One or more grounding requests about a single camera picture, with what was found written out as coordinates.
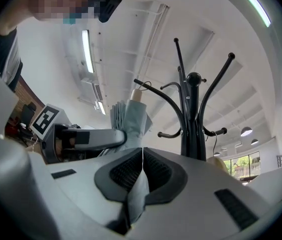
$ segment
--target black coat rack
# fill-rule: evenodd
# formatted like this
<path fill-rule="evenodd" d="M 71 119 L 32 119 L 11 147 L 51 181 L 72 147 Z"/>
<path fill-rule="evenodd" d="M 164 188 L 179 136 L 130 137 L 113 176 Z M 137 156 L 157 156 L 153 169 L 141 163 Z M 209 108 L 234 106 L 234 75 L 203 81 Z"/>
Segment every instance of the black coat rack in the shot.
<path fill-rule="evenodd" d="M 181 135 L 181 155 L 205 161 L 206 144 L 204 134 L 209 137 L 215 137 L 217 135 L 226 134 L 228 131 L 226 128 L 222 128 L 217 131 L 207 130 L 203 125 L 205 108 L 211 93 L 226 73 L 231 62 L 235 59 L 235 55 L 232 52 L 229 53 L 224 66 L 222 67 L 217 77 L 214 79 L 211 86 L 206 91 L 199 107 L 199 86 L 201 82 L 205 83 L 207 80 L 202 79 L 197 72 L 191 72 L 186 77 L 181 50 L 179 46 L 179 40 L 175 38 L 174 42 L 176 45 L 177 56 L 180 63 L 180 66 L 177 67 L 180 83 L 170 82 L 165 86 L 160 87 L 160 89 L 163 90 L 164 88 L 172 85 L 176 86 L 179 92 L 180 108 L 169 96 L 159 91 L 158 89 L 153 88 L 152 86 L 138 79 L 134 79 L 134 82 L 162 97 L 164 100 L 166 100 L 166 102 L 168 102 L 172 106 L 172 108 L 177 114 L 177 117 L 180 122 L 180 129 L 177 131 L 177 133 L 169 135 L 166 133 L 158 132 L 157 135 L 160 138 L 168 139 L 173 139 Z"/>

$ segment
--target brick wall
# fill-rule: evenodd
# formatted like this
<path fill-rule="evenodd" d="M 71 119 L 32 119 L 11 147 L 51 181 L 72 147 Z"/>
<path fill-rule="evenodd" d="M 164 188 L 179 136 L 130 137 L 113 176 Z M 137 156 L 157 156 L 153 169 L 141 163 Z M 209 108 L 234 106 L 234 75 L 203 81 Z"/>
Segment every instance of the brick wall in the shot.
<path fill-rule="evenodd" d="M 33 102 L 36 105 L 36 111 L 32 118 L 32 121 L 37 117 L 40 111 L 44 108 L 44 104 L 38 99 L 38 97 L 31 91 L 26 82 L 20 77 L 19 82 L 16 85 L 15 94 L 18 96 L 17 102 L 11 117 L 21 118 L 22 108 L 24 105 L 28 105 Z"/>

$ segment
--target light blue cloth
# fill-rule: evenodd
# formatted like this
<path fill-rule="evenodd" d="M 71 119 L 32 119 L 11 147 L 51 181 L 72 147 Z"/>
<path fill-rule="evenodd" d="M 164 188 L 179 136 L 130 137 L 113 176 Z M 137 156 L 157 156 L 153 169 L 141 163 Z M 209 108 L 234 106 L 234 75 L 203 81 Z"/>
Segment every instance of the light blue cloth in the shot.
<path fill-rule="evenodd" d="M 142 138 L 153 124 L 146 113 L 146 108 L 145 104 L 134 100 L 128 100 L 126 104 L 121 101 L 112 106 L 111 126 L 113 129 L 125 131 L 127 139 L 123 145 L 104 150 L 100 156 L 142 147 Z M 127 196 L 131 224 L 135 223 L 143 213 L 145 197 L 149 193 L 148 178 L 142 170 Z"/>

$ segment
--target fluorescent light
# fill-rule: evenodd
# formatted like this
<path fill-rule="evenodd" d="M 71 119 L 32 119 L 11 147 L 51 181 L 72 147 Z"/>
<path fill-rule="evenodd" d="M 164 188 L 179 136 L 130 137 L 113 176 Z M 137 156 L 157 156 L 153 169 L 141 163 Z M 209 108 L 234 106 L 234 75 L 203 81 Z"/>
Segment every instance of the fluorescent light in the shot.
<path fill-rule="evenodd" d="M 255 144 L 257 144 L 259 141 L 255 138 L 255 139 L 253 139 L 252 141 L 251 141 L 251 145 L 255 145 Z"/>
<path fill-rule="evenodd" d="M 260 17 L 263 20 L 266 27 L 269 27 L 270 24 L 271 24 L 271 21 L 270 21 L 268 15 L 267 15 L 267 13 L 263 9 L 262 5 L 259 3 L 259 1 L 258 0 L 248 0 L 248 1 L 256 9 L 257 13 L 260 15 Z"/>
<path fill-rule="evenodd" d="M 95 70 L 93 69 L 92 64 L 89 30 L 82 30 L 82 42 L 87 70 L 90 73 L 94 73 Z"/>
<path fill-rule="evenodd" d="M 103 107 L 103 103 L 101 101 L 98 101 L 97 104 L 99 105 L 99 108 L 101 109 L 101 112 L 103 115 L 106 115 L 105 108 Z"/>

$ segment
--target dark shirt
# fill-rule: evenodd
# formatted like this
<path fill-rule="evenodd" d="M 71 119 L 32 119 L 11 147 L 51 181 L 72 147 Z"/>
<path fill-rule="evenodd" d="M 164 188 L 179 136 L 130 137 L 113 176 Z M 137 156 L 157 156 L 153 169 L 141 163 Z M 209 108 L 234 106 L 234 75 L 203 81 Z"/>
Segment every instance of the dark shirt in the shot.
<path fill-rule="evenodd" d="M 6 36 L 0 35 L 0 77 L 14 92 L 23 63 L 18 50 L 17 29 Z"/>

